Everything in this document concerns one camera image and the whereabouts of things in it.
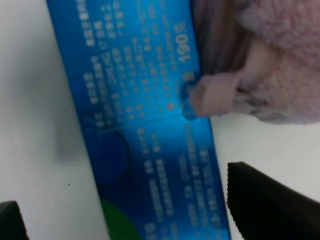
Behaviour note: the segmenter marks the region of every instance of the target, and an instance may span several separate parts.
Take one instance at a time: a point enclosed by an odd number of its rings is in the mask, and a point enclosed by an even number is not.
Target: black object
[[[19,206],[15,201],[0,203],[0,240],[29,240]]]
[[[228,165],[227,204],[245,240],[320,240],[320,204],[243,162]]]

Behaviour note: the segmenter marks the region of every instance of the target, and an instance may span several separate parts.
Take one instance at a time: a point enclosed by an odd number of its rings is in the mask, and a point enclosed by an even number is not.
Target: pink fleece
[[[273,124],[319,122],[320,0],[235,2],[241,2],[239,22],[256,37],[243,69],[200,81],[190,96],[196,113],[236,112]]]

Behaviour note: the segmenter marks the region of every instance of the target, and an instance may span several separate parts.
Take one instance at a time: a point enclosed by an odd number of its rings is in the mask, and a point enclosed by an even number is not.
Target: fluffy pink cloth
[[[204,76],[191,92],[199,116],[250,114],[273,124],[320,121],[320,0],[235,0],[255,33],[238,72]]]

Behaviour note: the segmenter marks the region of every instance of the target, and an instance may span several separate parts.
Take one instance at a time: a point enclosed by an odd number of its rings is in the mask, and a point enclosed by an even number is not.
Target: white table
[[[319,125],[233,115],[213,125],[224,190],[227,163],[244,161],[320,200]],[[32,240],[108,239],[44,0],[0,1],[0,202],[8,200]]]

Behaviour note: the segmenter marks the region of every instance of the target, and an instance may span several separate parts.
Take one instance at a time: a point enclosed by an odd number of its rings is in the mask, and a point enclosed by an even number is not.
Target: white surface
[[[1,0],[0,33],[0,202],[18,201],[32,240],[106,240],[45,1]],[[320,200],[319,125],[232,115],[213,125],[224,190],[227,163],[244,161]]]

